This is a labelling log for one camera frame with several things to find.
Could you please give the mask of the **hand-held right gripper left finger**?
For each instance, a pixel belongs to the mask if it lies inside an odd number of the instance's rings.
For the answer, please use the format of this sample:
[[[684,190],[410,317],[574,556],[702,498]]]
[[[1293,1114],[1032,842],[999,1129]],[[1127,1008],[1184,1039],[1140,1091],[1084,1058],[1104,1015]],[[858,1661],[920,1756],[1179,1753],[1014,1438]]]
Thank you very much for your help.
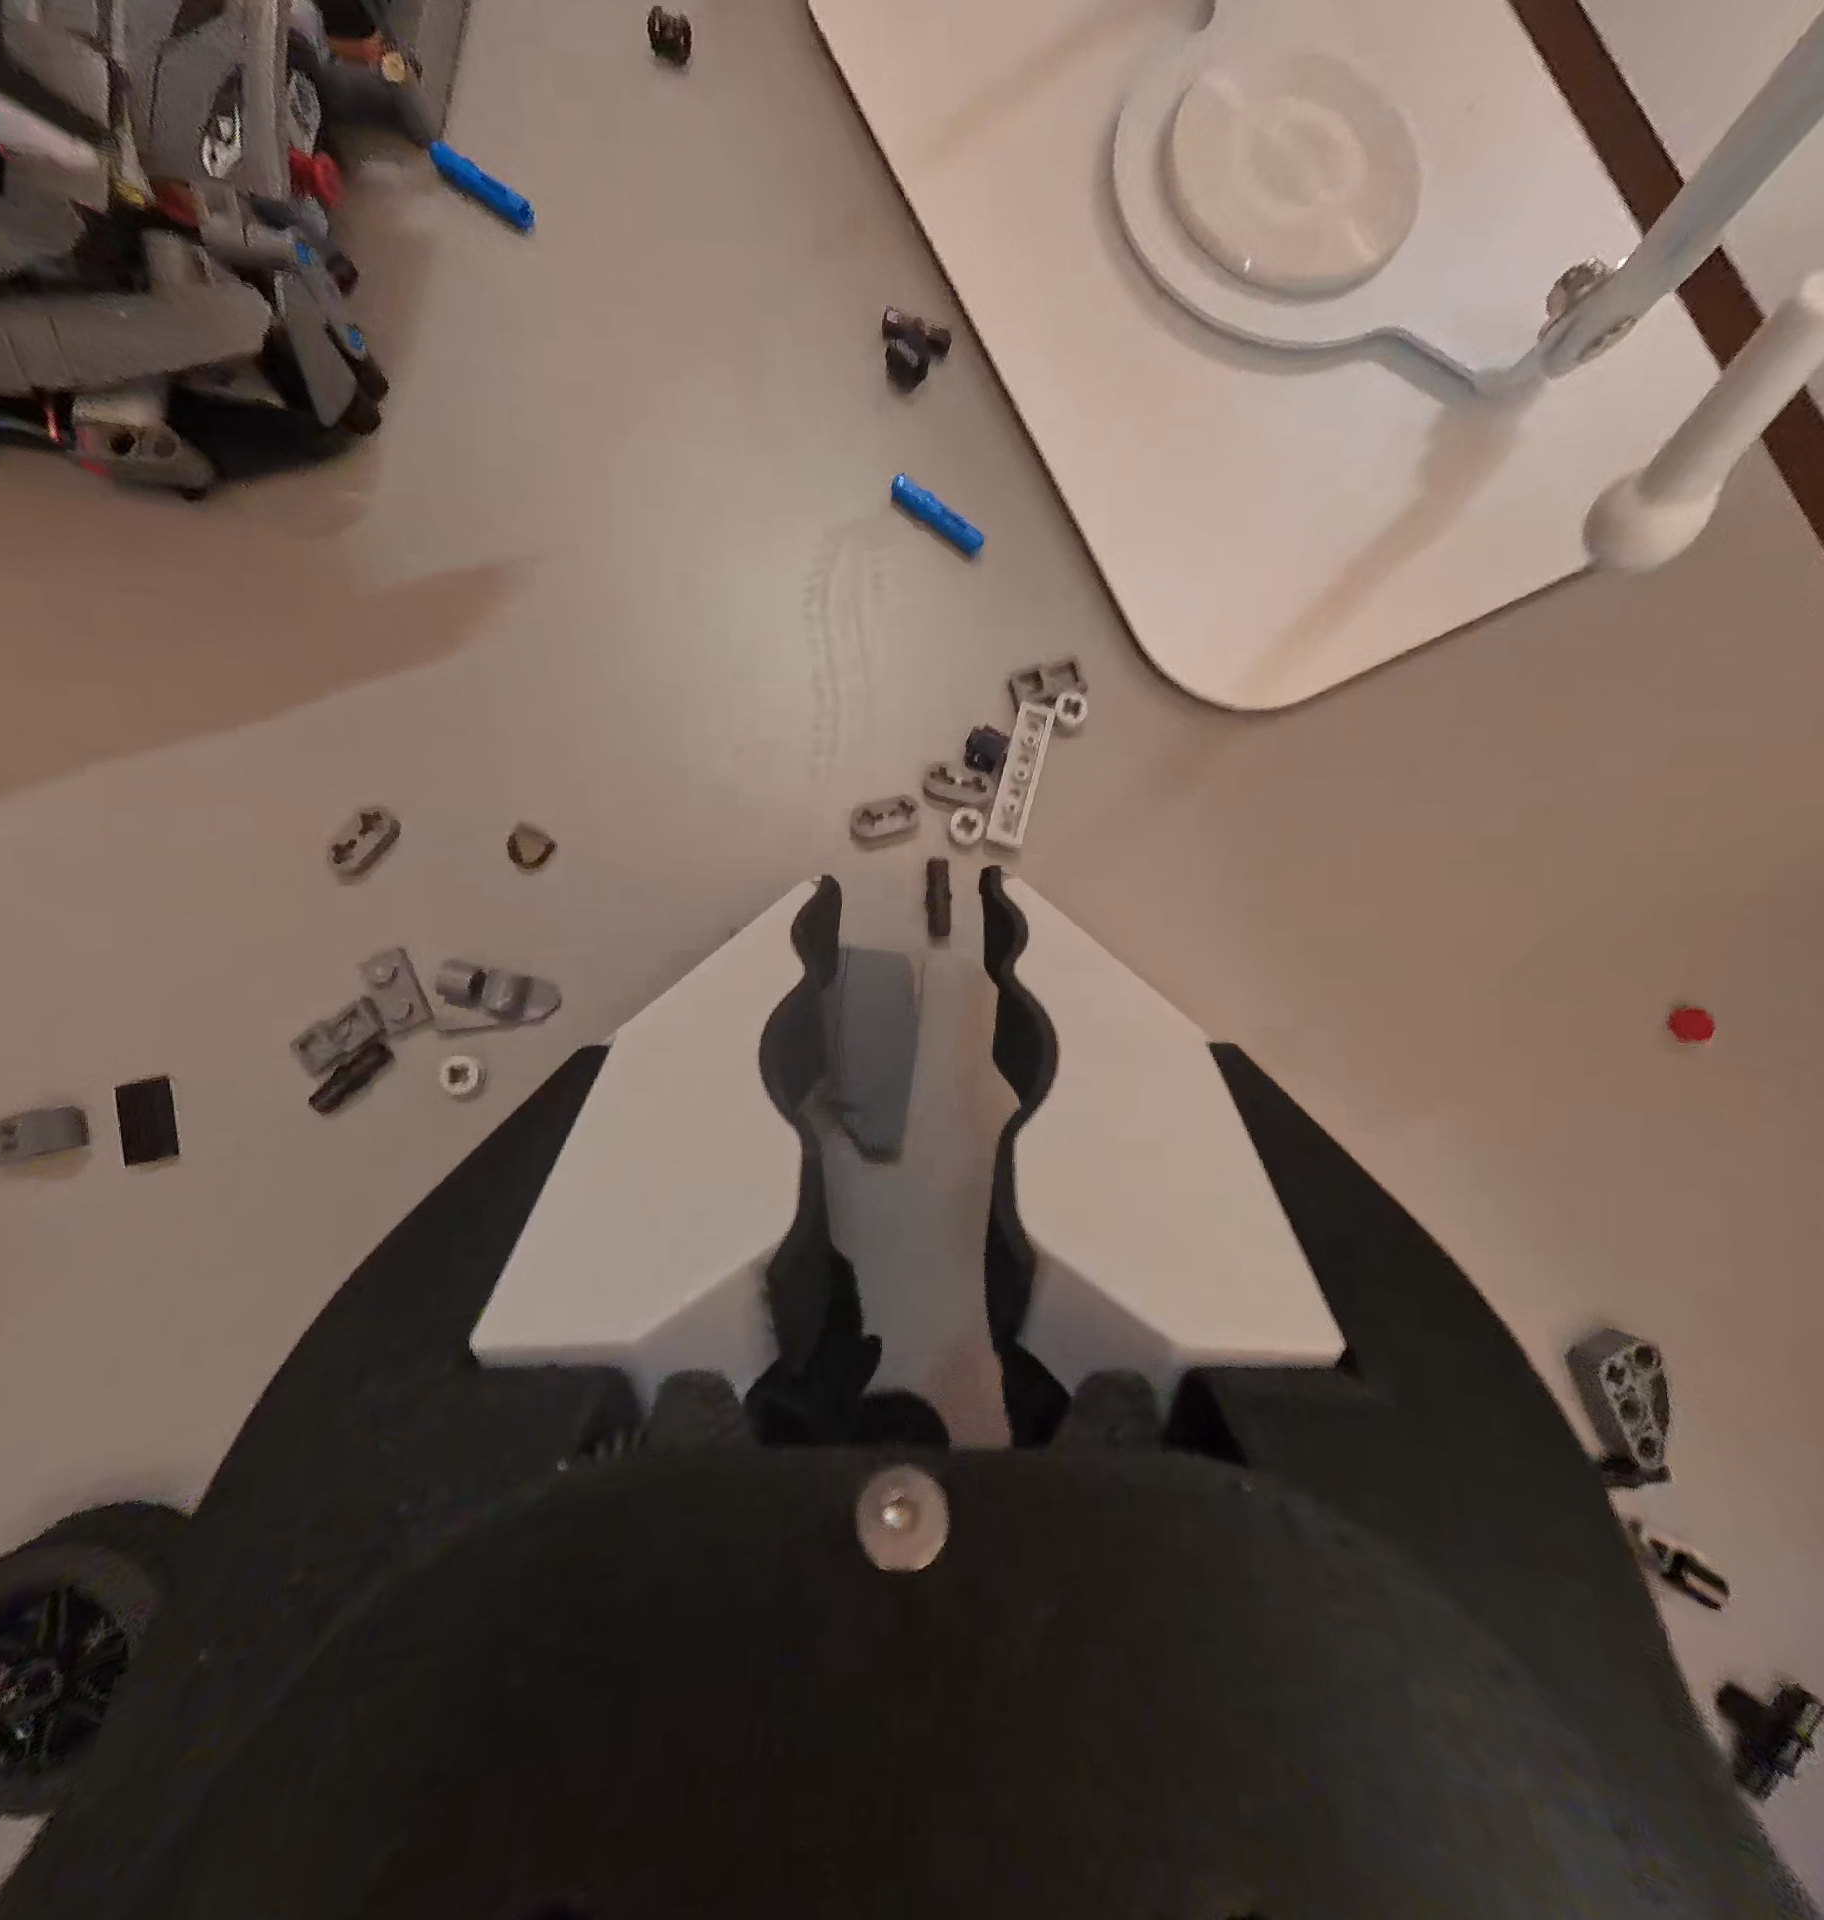
[[[623,1023],[469,1334],[489,1369],[680,1373],[842,1418],[872,1385],[812,1101],[842,892],[796,884]]]

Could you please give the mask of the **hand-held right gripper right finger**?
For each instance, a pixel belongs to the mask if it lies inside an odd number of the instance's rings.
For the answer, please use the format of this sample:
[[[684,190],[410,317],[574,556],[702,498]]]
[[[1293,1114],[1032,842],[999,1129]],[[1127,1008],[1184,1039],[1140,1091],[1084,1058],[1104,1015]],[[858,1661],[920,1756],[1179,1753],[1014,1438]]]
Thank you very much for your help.
[[[1328,1373],[1345,1339],[1206,1030],[1000,867],[980,877],[992,1063],[1015,1099],[985,1217],[1010,1418],[1098,1376]]]

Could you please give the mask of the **grey lego car model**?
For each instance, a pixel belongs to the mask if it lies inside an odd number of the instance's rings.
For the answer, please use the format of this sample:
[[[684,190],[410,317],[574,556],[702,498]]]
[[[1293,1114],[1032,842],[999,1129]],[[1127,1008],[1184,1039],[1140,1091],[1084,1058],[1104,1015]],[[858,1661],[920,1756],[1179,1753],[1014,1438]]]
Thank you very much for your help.
[[[469,13],[0,2],[0,443],[197,502],[374,433],[344,134],[443,134]]]

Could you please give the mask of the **grey lego clip piece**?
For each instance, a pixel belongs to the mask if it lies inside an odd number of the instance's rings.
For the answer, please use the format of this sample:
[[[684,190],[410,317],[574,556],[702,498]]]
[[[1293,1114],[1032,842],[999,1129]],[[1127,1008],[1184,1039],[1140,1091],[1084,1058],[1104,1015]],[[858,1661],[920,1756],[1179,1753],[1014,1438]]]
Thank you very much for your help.
[[[432,974],[432,1026],[445,1036],[543,1023],[561,1006],[561,987],[532,973],[447,957]]]

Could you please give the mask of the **group of small grey lego pieces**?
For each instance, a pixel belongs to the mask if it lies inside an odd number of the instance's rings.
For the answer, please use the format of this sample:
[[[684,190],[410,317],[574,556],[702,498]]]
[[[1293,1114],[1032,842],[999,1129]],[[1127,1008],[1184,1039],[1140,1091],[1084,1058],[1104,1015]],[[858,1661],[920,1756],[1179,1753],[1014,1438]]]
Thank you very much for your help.
[[[326,867],[342,883],[363,881],[397,849],[399,837],[401,820],[392,807],[359,806],[327,836]],[[521,875],[538,875],[554,858],[557,847],[557,841],[534,822],[515,822],[506,841],[508,860]],[[365,1094],[397,1066],[399,1045],[419,1032],[455,1041],[539,1024],[458,1036],[434,1030],[431,987],[439,963],[419,970],[411,951],[401,944],[368,953],[355,966],[358,989],[353,996],[321,1019],[308,1023],[290,1041],[294,1060],[310,1083],[306,1103],[314,1114],[337,1114]],[[455,1103],[475,1099],[486,1083],[489,1067],[475,1053],[447,1053],[438,1060],[438,1091]]]

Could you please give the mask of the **cluster of small lego connectors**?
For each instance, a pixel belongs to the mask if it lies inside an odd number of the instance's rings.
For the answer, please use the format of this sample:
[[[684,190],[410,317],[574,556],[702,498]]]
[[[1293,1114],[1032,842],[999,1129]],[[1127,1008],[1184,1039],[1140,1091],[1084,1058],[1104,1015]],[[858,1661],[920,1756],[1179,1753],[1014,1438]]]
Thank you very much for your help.
[[[1079,657],[1060,655],[1022,666],[1006,687],[1008,723],[973,726],[960,753],[925,763],[910,788],[848,807],[851,847],[872,851],[913,841],[930,814],[943,820],[945,844],[956,853],[1022,851],[1051,747],[1084,733],[1091,686]]]

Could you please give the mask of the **pile of loose lego pieces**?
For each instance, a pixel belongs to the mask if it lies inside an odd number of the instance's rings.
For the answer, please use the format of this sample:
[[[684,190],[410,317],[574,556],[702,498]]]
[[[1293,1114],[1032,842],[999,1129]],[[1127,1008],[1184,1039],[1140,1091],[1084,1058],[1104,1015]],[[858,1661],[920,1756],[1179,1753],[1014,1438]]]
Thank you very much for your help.
[[[1605,1327],[1569,1346],[1564,1366],[1596,1435],[1604,1488],[1642,1494],[1668,1486],[1672,1393],[1660,1349]],[[1710,1614],[1729,1608],[1729,1581],[1693,1548],[1633,1514],[1621,1514],[1619,1524],[1649,1581]],[[1734,1784],[1758,1805],[1794,1780],[1824,1728],[1824,1701],[1792,1679],[1778,1679],[1767,1696],[1722,1682],[1715,1707],[1732,1737]]]

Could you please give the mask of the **blue lego axle pin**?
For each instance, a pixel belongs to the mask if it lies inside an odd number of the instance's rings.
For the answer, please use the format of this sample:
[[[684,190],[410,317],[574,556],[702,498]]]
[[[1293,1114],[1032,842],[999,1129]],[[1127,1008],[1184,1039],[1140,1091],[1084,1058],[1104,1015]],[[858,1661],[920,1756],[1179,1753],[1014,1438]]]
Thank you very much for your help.
[[[473,159],[455,151],[443,139],[428,141],[426,154],[438,176],[450,188],[466,194],[471,203],[484,207],[489,215],[493,215],[515,231],[534,231],[535,207],[516,188],[513,188],[503,181],[493,177],[493,174],[481,167]]]
[[[952,507],[930,489],[915,482],[907,472],[897,472],[889,486],[892,505],[910,522],[924,527],[949,550],[962,560],[976,562],[985,546],[983,532],[973,520]]]

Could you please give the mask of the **black lego wheel with rim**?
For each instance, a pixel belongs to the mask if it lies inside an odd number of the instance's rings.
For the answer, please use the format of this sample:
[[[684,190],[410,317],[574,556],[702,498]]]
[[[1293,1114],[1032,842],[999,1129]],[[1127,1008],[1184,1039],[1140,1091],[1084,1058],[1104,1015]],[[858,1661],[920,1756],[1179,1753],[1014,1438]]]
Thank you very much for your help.
[[[0,1556],[0,1817],[49,1814],[83,1772],[191,1524],[169,1502],[114,1499]]]

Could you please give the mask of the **wooden and white book stand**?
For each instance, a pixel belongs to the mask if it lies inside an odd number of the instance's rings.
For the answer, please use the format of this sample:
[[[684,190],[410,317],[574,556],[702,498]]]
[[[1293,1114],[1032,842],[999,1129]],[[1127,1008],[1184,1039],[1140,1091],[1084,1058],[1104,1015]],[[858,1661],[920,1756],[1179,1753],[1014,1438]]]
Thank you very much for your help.
[[[1678,292],[1824,123],[1824,7],[1629,256],[1524,301],[1569,218],[1538,139],[1500,130],[1524,31],[1480,4],[1214,4],[1147,61],[1119,112],[1112,188],[1140,272],[1216,338],[1293,358],[1416,356],[1468,392],[1599,358]]]

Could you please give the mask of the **white rounded base plate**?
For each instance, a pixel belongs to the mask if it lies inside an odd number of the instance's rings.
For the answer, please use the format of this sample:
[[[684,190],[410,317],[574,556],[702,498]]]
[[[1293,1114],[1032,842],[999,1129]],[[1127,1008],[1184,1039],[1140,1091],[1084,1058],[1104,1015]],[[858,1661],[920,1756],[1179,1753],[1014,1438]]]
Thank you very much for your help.
[[[1554,279],[1636,224],[1513,4],[810,4],[1147,657],[1290,708],[1577,572],[1580,527],[1715,379],[1677,301],[1499,394]],[[1402,248],[1254,301],[1167,190],[1187,83],[1344,61],[1404,112]]]

